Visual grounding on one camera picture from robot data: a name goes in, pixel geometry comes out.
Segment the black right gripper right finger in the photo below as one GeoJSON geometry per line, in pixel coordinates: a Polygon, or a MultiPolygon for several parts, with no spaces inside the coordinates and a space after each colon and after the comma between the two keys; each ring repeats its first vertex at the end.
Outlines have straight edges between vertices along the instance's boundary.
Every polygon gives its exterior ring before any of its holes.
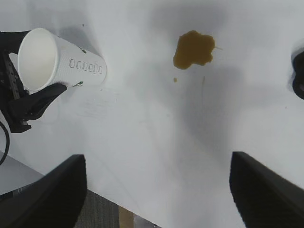
{"type": "Polygon", "coordinates": [[[229,186],[247,228],[302,228],[304,190],[245,152],[233,152],[229,186]]]}

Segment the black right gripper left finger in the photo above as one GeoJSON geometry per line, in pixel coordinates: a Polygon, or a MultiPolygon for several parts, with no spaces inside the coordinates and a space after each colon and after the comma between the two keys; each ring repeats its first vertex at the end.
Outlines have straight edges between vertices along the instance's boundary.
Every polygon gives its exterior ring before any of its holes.
{"type": "Polygon", "coordinates": [[[87,194],[85,157],[70,156],[40,180],[4,194],[2,228],[72,228],[87,194]]]}

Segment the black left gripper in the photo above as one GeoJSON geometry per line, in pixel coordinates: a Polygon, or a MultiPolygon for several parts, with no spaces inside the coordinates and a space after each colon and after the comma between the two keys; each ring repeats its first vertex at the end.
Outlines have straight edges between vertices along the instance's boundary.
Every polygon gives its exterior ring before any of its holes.
{"type": "Polygon", "coordinates": [[[9,57],[17,54],[24,37],[29,31],[0,32],[0,110],[11,133],[23,133],[31,128],[26,122],[39,119],[48,106],[67,87],[54,83],[29,95],[9,57]]]}

